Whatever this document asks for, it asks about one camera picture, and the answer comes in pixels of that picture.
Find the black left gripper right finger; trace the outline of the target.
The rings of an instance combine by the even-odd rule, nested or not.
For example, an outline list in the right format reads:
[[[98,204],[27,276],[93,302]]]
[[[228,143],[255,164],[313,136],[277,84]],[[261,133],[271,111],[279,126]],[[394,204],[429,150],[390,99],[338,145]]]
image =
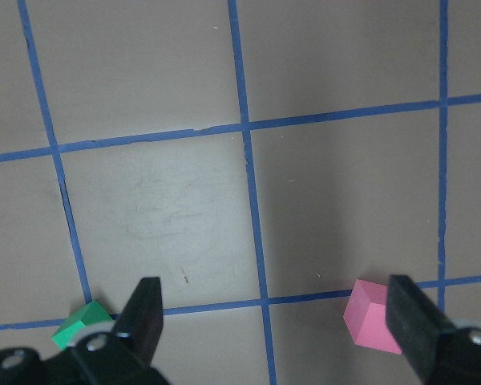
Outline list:
[[[434,361],[442,339],[456,331],[455,324],[407,275],[388,280],[386,325],[410,361]]]

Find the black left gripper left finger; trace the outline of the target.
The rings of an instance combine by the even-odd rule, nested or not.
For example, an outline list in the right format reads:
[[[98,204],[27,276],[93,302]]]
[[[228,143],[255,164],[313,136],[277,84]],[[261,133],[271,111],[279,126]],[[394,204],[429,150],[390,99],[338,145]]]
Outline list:
[[[111,332],[142,364],[150,366],[163,328],[161,280],[141,278]]]

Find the green cube near left arm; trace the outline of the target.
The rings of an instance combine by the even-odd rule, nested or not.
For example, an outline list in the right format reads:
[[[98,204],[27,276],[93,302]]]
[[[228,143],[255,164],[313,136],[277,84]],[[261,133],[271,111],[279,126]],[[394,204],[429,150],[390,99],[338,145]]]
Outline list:
[[[62,325],[54,332],[52,340],[57,347],[64,350],[68,346],[68,343],[82,329],[101,322],[111,321],[112,317],[103,308],[100,302],[93,300],[71,313]]]

